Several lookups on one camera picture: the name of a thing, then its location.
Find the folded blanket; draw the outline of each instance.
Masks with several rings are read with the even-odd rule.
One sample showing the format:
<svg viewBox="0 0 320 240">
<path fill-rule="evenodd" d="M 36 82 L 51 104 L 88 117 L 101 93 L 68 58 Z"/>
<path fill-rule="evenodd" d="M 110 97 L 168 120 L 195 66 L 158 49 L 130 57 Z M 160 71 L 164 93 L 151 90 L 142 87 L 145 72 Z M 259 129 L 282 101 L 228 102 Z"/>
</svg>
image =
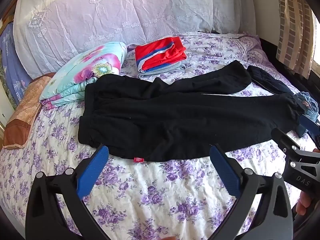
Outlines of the folded blanket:
<svg viewBox="0 0 320 240">
<path fill-rule="evenodd" d="M 40 94 L 53 75 L 54 73 L 43 75 L 28 85 L 23 99 L 4 129 L 4 148 L 19 149 L 26 146 L 34 121 L 42 108 Z"/>
<path fill-rule="evenodd" d="M 119 74 L 127 54 L 122 42 L 108 42 L 73 57 L 52 78 L 40 96 L 45 109 L 84 100 L 87 84 L 104 74 Z"/>
<path fill-rule="evenodd" d="M 182 61 L 187 58 L 185 50 L 179 37 L 168 37 L 137 46 L 135 57 L 138 71 L 141 73 L 138 77 L 185 68 L 185 66 L 181 67 Z"/>
</svg>

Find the striped curtain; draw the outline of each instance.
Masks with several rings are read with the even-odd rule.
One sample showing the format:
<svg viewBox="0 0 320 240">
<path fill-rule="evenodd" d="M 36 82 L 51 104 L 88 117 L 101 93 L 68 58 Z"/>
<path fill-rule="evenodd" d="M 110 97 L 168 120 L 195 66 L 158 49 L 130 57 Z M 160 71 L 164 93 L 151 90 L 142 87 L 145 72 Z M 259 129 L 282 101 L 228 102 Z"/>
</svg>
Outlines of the striped curtain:
<svg viewBox="0 0 320 240">
<path fill-rule="evenodd" d="M 316 44 L 316 18 L 306 0 L 279 0 L 280 37 L 276 58 L 309 77 Z"/>
</svg>

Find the black sweatpants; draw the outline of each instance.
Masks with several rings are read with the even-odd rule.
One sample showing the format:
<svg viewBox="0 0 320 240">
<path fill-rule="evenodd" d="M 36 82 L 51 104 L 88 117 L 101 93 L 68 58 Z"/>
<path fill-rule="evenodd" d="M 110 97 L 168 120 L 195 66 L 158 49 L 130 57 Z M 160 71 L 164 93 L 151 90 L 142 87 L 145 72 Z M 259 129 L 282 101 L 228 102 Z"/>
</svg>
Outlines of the black sweatpants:
<svg viewBox="0 0 320 240">
<path fill-rule="evenodd" d="M 102 143 L 110 154 L 122 158 L 163 162 L 208 156 L 216 143 L 226 152 L 261 143 L 271 139 L 275 127 L 284 132 L 294 129 L 305 112 L 294 95 L 202 94 L 244 89 L 248 85 L 244 80 L 250 79 L 241 67 L 227 65 L 218 76 L 215 71 L 172 85 L 160 79 L 151 83 L 104 75 L 86 87 L 78 140 L 92 147 Z"/>
</svg>

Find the finger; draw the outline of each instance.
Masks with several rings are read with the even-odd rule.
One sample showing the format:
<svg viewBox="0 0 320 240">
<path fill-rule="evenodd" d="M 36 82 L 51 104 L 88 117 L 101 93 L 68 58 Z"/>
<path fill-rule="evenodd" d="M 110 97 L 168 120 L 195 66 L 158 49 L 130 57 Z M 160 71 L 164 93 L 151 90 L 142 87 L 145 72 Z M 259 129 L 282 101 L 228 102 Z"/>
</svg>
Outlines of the finger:
<svg viewBox="0 0 320 240">
<path fill-rule="evenodd" d="M 299 201 L 306 208 L 309 207 L 311 204 L 311 198 L 308 194 L 304 193 L 303 191 L 300 193 Z"/>
<path fill-rule="evenodd" d="M 300 200 L 297 202 L 296 212 L 302 216 L 304 216 L 307 212 L 307 209 L 301 204 Z"/>
</svg>

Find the blue gripper pad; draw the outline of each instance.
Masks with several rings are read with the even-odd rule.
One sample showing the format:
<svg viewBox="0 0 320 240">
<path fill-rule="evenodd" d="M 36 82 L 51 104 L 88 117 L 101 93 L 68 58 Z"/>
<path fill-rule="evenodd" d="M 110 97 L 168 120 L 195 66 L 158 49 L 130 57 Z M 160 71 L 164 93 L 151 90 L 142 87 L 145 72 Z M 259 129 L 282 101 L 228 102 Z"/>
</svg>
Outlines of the blue gripper pad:
<svg viewBox="0 0 320 240">
<path fill-rule="evenodd" d="M 299 123 L 314 135 L 320 135 L 320 127 L 305 115 L 300 115 Z"/>
<path fill-rule="evenodd" d="M 241 181 L 233 168 L 230 166 L 226 157 L 218 150 L 216 146 L 210 149 L 210 160 L 220 176 L 224 186 L 231 196 L 239 198 L 241 196 Z"/>
<path fill-rule="evenodd" d="M 90 194 L 108 159 L 109 149 L 102 146 L 78 179 L 77 194 L 80 199 Z"/>
</svg>

